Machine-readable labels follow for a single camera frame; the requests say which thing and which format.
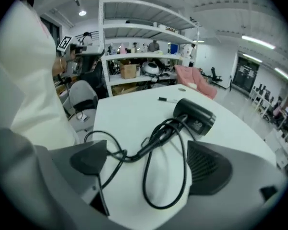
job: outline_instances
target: ceiling light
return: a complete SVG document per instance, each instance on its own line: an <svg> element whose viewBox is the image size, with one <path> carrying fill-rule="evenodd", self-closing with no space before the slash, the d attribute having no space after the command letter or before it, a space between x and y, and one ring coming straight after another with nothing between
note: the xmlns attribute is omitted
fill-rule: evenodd
<svg viewBox="0 0 288 230"><path fill-rule="evenodd" d="M84 10L80 11L80 12L79 12L79 15L80 15L80 16L86 15L86 11L84 11Z"/></svg>
<svg viewBox="0 0 288 230"><path fill-rule="evenodd" d="M283 77L285 77L288 80L288 74L283 72L281 69L279 68L275 68L275 71L277 71L280 75L282 75Z"/></svg>
<svg viewBox="0 0 288 230"><path fill-rule="evenodd" d="M266 42L261 41L261 40L256 39L256 38L252 38L252 37L249 37L249 36L242 36L242 39L251 41L253 43L260 44L260 45L265 46L265 47L270 48L270 49L275 49L275 46L273 46L272 44L266 43Z"/></svg>
<svg viewBox="0 0 288 230"><path fill-rule="evenodd" d="M258 62L260 62L260 63L262 63L262 60L260 60L260 59L257 59L257 58L255 58L255 57L253 57L253 56L249 56L249 55L247 55L247 54L243 54L245 57L247 57L247 58L250 58L250 59L253 59L253 60L255 60L255 61L258 61Z"/></svg>

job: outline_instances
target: glass door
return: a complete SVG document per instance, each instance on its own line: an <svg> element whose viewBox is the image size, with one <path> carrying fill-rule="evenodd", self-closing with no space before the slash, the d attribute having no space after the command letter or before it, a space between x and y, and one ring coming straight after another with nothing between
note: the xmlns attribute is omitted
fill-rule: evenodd
<svg viewBox="0 0 288 230"><path fill-rule="evenodd" d="M247 92L251 92L258 68L258 64L239 57L233 84Z"/></svg>

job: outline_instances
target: shelf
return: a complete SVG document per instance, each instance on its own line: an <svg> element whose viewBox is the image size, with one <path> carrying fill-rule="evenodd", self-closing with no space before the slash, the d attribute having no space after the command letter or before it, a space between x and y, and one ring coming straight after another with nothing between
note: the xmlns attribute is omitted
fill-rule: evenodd
<svg viewBox="0 0 288 230"><path fill-rule="evenodd" d="M137 19L157 22L177 30L196 25L182 15L162 6L139 0L104 0L105 19Z"/></svg>
<svg viewBox="0 0 288 230"><path fill-rule="evenodd" d="M177 59L184 60L184 57L177 55L160 55L154 53L133 53L133 54L118 54L118 55L109 55L104 56L105 60L114 60L114 59L130 59L130 58L158 58L158 59Z"/></svg>
<svg viewBox="0 0 288 230"><path fill-rule="evenodd" d="M169 77L164 76L160 77L160 80L168 80L168 79L176 79L177 75L174 72L169 72ZM121 78L120 74L118 75L110 75L110 85L120 85L125 83L132 83L132 82L144 82L144 81L151 81L152 77L148 76L140 76L134 79L123 79Z"/></svg>
<svg viewBox="0 0 288 230"><path fill-rule="evenodd" d="M193 40L169 30L158 27L141 24L104 24L104 35L106 39L110 38L146 38L159 40L174 44L193 44Z"/></svg>

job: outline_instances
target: chair back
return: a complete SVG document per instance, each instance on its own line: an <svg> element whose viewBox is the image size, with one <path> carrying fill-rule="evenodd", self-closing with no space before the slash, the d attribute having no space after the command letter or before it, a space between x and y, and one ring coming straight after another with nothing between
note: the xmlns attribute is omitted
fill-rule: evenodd
<svg viewBox="0 0 288 230"><path fill-rule="evenodd" d="M212 78L215 79L216 78L216 70L214 67L211 68L211 72L212 72Z"/></svg>
<svg viewBox="0 0 288 230"><path fill-rule="evenodd" d="M84 80L77 81L72 85L69 98L73 106L90 101L94 104L94 109L97 108L98 96L89 83Z"/></svg>

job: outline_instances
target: white lab coat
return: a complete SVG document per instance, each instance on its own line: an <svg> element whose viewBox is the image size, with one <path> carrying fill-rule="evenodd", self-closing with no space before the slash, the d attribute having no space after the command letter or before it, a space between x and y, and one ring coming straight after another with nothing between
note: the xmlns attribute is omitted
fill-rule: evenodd
<svg viewBox="0 0 288 230"><path fill-rule="evenodd" d="M24 93L11 130L50 150L77 140L53 84L55 57L48 29L32 8L16 0L0 23L0 68Z"/></svg>
<svg viewBox="0 0 288 230"><path fill-rule="evenodd" d="M90 46L93 45L93 40L90 36L85 36L82 42L83 42L83 45L90 45Z"/></svg>
<svg viewBox="0 0 288 230"><path fill-rule="evenodd" d="M194 60L195 60L195 55L196 55L196 46L194 48L192 48L192 51L191 51L191 58L190 58L190 62L194 63Z"/></svg>

